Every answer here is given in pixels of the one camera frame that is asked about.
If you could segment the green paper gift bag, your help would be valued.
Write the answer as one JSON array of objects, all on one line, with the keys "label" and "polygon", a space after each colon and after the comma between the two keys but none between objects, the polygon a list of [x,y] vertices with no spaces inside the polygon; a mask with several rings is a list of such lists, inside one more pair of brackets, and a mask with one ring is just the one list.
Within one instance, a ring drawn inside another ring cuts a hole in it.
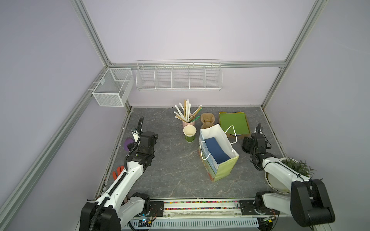
[{"label": "green paper gift bag", "polygon": [[229,130],[236,135],[233,125],[226,131],[219,124],[200,130],[198,152],[212,182],[227,177],[240,156],[233,148],[238,140],[229,140]]}]

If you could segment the dark blue paper napkin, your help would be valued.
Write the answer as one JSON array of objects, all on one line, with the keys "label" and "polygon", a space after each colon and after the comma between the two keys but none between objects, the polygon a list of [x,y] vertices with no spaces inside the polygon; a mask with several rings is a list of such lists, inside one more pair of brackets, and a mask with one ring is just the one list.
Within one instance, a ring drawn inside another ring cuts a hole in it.
[{"label": "dark blue paper napkin", "polygon": [[206,139],[205,143],[208,151],[211,153],[211,156],[214,158],[217,164],[221,164],[230,159],[215,138]]}]

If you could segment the green paper cup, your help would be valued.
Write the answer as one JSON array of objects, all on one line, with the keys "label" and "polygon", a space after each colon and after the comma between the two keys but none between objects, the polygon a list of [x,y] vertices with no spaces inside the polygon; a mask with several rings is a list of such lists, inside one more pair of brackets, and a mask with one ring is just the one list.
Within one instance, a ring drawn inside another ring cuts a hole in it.
[{"label": "green paper cup", "polygon": [[185,139],[188,143],[194,142],[197,129],[193,125],[187,125],[183,128]]}]

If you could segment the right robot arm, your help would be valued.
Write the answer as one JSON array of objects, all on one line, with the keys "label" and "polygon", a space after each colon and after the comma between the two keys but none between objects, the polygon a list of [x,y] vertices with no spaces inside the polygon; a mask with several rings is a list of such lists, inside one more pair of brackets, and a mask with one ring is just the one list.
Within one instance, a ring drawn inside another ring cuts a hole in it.
[{"label": "right robot arm", "polygon": [[290,194],[258,192],[254,199],[255,210],[282,212],[293,217],[301,227],[335,222],[334,209],[322,180],[311,179],[293,170],[275,155],[268,153],[267,144],[264,134],[255,132],[243,139],[242,149],[250,154],[250,161],[257,170],[274,176],[289,189]]}]

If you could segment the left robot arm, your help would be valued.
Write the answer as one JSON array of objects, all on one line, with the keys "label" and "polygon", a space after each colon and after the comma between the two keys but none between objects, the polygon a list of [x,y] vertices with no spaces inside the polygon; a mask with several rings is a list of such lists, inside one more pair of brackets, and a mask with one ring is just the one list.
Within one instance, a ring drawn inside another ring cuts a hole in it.
[{"label": "left robot arm", "polygon": [[123,167],[109,189],[93,202],[86,202],[81,211],[80,231],[120,231],[136,215],[149,212],[150,198],[145,193],[124,199],[155,156],[158,135],[139,132],[136,142],[124,159]]}]

